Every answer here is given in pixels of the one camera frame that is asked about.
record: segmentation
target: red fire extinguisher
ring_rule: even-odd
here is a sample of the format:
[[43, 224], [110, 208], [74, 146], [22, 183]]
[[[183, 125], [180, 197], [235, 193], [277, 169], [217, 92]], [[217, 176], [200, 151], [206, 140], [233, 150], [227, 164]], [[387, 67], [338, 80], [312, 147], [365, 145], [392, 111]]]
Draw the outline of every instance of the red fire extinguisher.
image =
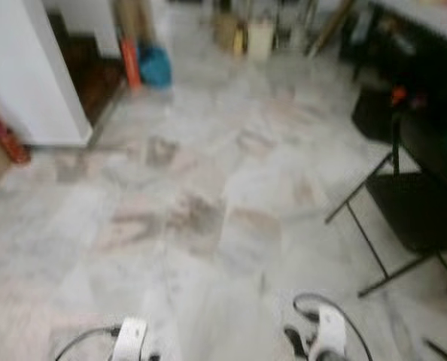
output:
[[16, 164], [25, 164], [31, 160], [28, 150], [20, 143], [18, 137], [0, 120], [0, 145], [10, 159]]

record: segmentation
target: white device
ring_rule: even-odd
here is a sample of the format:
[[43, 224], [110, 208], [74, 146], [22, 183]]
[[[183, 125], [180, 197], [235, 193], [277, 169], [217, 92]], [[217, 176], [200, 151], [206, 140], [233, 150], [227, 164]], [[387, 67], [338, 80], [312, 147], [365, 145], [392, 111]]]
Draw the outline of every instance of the white device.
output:
[[141, 346], [147, 333], [147, 323], [127, 317], [121, 326], [111, 361], [140, 361]]
[[345, 357], [345, 319], [339, 311], [330, 306], [319, 306], [319, 325], [315, 340], [309, 349], [309, 361], [326, 359], [334, 354]]

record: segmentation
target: white bucket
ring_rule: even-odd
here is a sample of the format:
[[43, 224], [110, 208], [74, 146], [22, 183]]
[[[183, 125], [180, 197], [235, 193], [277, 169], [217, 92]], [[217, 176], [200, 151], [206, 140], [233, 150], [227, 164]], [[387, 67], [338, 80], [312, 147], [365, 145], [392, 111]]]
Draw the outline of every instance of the white bucket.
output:
[[264, 61], [269, 58], [272, 51], [275, 25], [272, 23], [248, 24], [248, 50], [249, 59]]

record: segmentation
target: chair seat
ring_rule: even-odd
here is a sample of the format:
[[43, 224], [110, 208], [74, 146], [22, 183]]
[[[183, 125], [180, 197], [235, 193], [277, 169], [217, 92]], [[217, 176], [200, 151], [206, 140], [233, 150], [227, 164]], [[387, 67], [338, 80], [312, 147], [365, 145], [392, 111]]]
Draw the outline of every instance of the chair seat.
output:
[[375, 175], [366, 188], [406, 249], [447, 250], [447, 190], [435, 180], [422, 173]]

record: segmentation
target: marble floor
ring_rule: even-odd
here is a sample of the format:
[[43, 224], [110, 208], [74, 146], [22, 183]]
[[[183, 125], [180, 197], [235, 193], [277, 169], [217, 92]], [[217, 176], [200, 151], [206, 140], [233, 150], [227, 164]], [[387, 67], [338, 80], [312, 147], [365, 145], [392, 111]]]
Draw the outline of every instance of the marble floor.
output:
[[[52, 359], [129, 315], [163, 361], [293, 359], [281, 328], [306, 328], [300, 292], [338, 302], [376, 361], [437, 359], [421, 340], [447, 350], [442, 267], [359, 300], [379, 267], [346, 211], [324, 225], [388, 151], [351, 124], [351, 69], [332, 52], [234, 59], [198, 9], [157, 10], [172, 90], [125, 93], [91, 147], [36, 150], [0, 183], [0, 360]], [[366, 191], [354, 205], [390, 269], [412, 257]], [[110, 349], [96, 339], [68, 359]], [[348, 352], [365, 359], [351, 331]]]

